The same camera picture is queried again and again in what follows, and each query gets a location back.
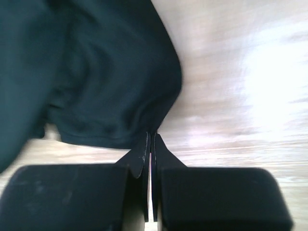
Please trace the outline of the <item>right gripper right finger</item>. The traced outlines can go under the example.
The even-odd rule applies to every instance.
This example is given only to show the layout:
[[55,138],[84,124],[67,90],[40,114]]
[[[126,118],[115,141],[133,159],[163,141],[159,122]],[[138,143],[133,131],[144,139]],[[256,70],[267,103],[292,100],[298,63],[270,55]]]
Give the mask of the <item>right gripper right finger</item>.
[[153,135],[153,216],[160,231],[290,231],[276,179],[255,167],[188,167]]

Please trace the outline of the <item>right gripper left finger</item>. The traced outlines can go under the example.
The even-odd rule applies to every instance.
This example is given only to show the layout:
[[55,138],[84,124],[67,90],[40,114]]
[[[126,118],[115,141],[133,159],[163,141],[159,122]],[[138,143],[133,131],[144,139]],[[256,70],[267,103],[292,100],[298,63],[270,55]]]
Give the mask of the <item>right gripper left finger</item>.
[[0,198],[3,231],[142,231],[148,136],[113,164],[19,168]]

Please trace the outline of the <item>black t-shirt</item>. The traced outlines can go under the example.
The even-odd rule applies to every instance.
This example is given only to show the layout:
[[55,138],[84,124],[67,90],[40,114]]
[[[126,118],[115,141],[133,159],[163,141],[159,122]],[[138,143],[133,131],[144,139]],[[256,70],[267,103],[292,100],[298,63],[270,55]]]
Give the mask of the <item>black t-shirt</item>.
[[45,125],[76,145],[131,149],[182,87],[178,55],[149,0],[0,3],[0,169]]

